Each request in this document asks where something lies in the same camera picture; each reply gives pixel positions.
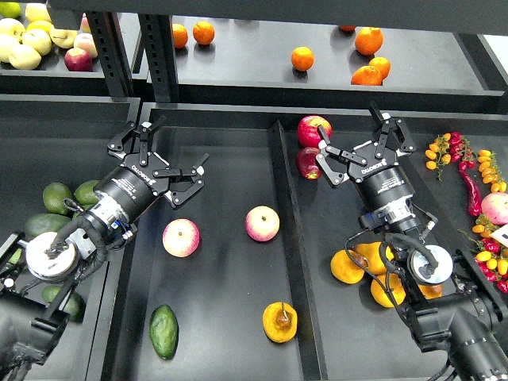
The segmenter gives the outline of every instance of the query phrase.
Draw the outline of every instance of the yellow cherry tomato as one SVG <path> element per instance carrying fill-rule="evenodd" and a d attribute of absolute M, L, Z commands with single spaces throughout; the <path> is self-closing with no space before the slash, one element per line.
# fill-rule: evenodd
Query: yellow cherry tomato
<path fill-rule="evenodd" d="M 425 156 L 427 156 L 431 160 L 435 160 L 437 158 L 437 154 L 429 149 L 425 151 Z"/>
<path fill-rule="evenodd" d="M 484 184 L 488 184 L 488 183 L 492 183 L 492 181 L 494 181 L 495 177 L 493 175 L 487 175 L 483 178 L 483 183 Z"/>
<path fill-rule="evenodd" d="M 451 159 L 452 159 L 452 156 L 451 156 L 449 153 L 445 153 L 445 154 L 441 157 L 441 161 L 442 161 L 444 164 L 449 164 Z"/>
<path fill-rule="evenodd" d="M 498 260 L 498 273 L 505 275 L 508 272 L 508 260 Z"/>
<path fill-rule="evenodd" d="M 487 169 L 491 166 L 491 162 L 490 161 L 484 161 L 483 163 L 481 163 L 478 167 L 478 170 L 480 172 L 483 172 L 484 169 Z"/>
<path fill-rule="evenodd" d="M 439 152 L 439 146 L 437 144 L 429 144 L 429 149 L 432 151 L 432 152 Z"/>
<path fill-rule="evenodd" d="M 427 163 L 425 163 L 425 166 L 432 171 L 437 168 L 437 164 L 435 161 L 428 161 Z"/>
<path fill-rule="evenodd" d="M 500 189 L 501 189 L 500 183 L 493 183 L 491 186 L 491 193 L 499 192 Z"/>
<path fill-rule="evenodd" d="M 487 250 L 483 250 L 482 252 L 476 254 L 476 260 L 480 262 L 487 262 L 490 258 L 492 258 L 492 253 Z"/>
<path fill-rule="evenodd" d="M 473 229 L 471 229 L 473 233 L 483 233 L 485 231 L 484 225 L 475 225 L 473 226 Z"/>

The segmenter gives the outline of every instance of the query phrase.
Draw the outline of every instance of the red chili pepper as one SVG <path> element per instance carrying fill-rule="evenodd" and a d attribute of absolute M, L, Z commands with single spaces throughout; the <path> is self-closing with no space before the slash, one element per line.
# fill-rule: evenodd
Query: red chili pepper
<path fill-rule="evenodd" d="M 459 161 L 460 159 L 462 159 L 462 156 L 459 153 L 454 153 L 452 155 L 452 162 L 453 163 L 455 163 L 456 161 Z"/>
<path fill-rule="evenodd" d="M 468 212 L 471 216 L 478 217 L 482 213 L 482 196 L 479 193 L 478 185 L 465 171 L 459 171 L 459 173 L 469 191 Z"/>
<path fill-rule="evenodd" d="M 501 246 L 497 242 L 494 242 L 494 240 L 492 238 L 482 238 L 481 241 L 482 241 L 483 247 L 488 252 L 497 254 L 497 253 L 499 253 L 499 251 L 501 251 Z"/>
<path fill-rule="evenodd" d="M 508 294 L 508 285 L 504 280 L 498 280 L 495 284 L 503 294 Z"/>

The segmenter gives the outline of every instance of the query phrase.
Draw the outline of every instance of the yellow fruit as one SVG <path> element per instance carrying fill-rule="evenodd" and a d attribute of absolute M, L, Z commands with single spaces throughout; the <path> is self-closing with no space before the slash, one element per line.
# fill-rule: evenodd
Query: yellow fruit
<path fill-rule="evenodd" d="M 354 252 L 353 250 L 349 250 L 349 252 L 355 260 L 359 261 L 365 267 L 367 266 L 367 263 L 360 254 Z M 335 254 L 335 256 L 333 256 L 332 261 L 330 262 L 330 269 L 332 270 L 332 274 L 335 278 L 347 284 L 358 283 L 362 280 L 365 274 L 364 270 L 356 266 L 356 264 L 349 259 L 345 250 L 340 250 Z"/>
<path fill-rule="evenodd" d="M 384 286 L 387 286 L 387 275 L 383 274 L 379 276 L 379 280 Z M 402 287 L 402 283 L 400 278 L 396 274 L 390 274 L 390 288 L 392 289 L 392 294 L 394 295 L 395 301 L 397 304 L 400 304 L 404 301 L 406 297 L 406 292 L 404 291 L 404 287 Z M 385 294 L 381 286 L 373 279 L 371 284 L 371 294 L 374 297 L 374 300 L 377 301 L 383 307 L 393 308 L 394 305 Z"/>
<path fill-rule="evenodd" d="M 384 267 L 384 263 L 379 255 L 379 247 L 381 241 L 372 242 L 371 244 L 358 244 L 353 247 L 353 251 L 360 254 L 368 262 L 368 270 L 375 275 L 381 275 L 387 272 L 387 268 Z M 390 248 L 387 248 L 386 255 L 388 260 L 394 259 L 394 253 Z"/>

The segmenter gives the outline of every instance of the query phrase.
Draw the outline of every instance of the red apple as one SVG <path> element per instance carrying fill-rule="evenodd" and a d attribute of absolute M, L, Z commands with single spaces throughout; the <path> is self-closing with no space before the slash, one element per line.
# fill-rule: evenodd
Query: red apple
<path fill-rule="evenodd" d="M 321 141 L 321 136 L 318 132 L 318 127 L 320 125 L 322 125 L 323 129 L 325 129 L 326 135 L 331 137 L 332 126 L 323 117 L 319 117 L 318 115 L 309 115 L 308 117 L 304 117 L 300 123 L 298 123 L 296 136 L 303 147 L 318 147 L 318 144 Z"/>
<path fill-rule="evenodd" d="M 65 66 L 69 71 L 93 71 L 94 63 L 90 53 L 81 48 L 67 50 L 63 58 Z"/>
<path fill-rule="evenodd" d="M 316 155 L 319 149 L 307 147 L 300 150 L 296 155 L 296 168 L 300 174 L 309 180 L 319 179 L 321 171 L 316 164 Z"/>
<path fill-rule="evenodd" d="M 279 215 L 268 206 L 257 206 L 248 212 L 245 228 L 254 241 L 269 241 L 279 231 Z"/>
<path fill-rule="evenodd" d="M 494 192 L 485 196 L 482 212 L 494 225 L 508 224 L 508 194 Z"/>
<path fill-rule="evenodd" d="M 162 233 L 162 244 L 172 256 L 184 257 L 199 246 L 199 229 L 191 220 L 179 218 L 167 224 Z"/>

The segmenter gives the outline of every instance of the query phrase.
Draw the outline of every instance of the yellow apple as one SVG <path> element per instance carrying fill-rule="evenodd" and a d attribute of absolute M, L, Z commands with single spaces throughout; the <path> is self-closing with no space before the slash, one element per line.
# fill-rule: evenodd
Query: yellow apple
<path fill-rule="evenodd" d="M 23 45 L 28 45 L 37 50 L 41 56 L 47 55 L 52 48 L 51 38 L 42 29 L 31 29 L 23 33 L 21 39 Z"/>
<path fill-rule="evenodd" d="M 0 35 L 0 62 L 9 63 L 10 49 L 16 45 L 19 45 L 16 37 Z"/>
<path fill-rule="evenodd" d="M 14 18 L 3 18 L 0 20 L 0 34 L 7 34 L 16 37 L 21 42 L 21 35 L 25 31 L 22 23 Z"/>
<path fill-rule="evenodd" d="M 40 64 L 42 57 L 28 45 L 17 45 L 10 49 L 9 62 L 16 69 L 33 70 Z"/>
<path fill-rule="evenodd" d="M 49 36 L 56 46 L 64 49 L 74 47 L 74 40 L 78 36 L 77 30 L 57 29 L 52 25 Z"/>

